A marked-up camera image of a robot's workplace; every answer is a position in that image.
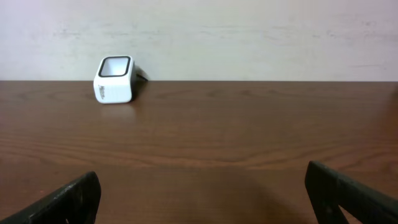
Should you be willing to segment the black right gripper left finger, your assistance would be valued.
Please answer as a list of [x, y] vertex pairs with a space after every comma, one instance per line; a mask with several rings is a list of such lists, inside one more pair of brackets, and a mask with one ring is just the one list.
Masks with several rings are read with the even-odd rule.
[[100, 198], [98, 176], [90, 171], [1, 220], [1, 224], [94, 224]]

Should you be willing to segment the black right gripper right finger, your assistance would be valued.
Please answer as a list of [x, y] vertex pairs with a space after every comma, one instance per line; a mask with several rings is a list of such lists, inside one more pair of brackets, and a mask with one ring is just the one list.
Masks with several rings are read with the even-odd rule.
[[319, 224], [347, 223], [342, 208], [361, 223], [397, 223], [396, 199], [318, 161], [308, 163], [305, 188]]

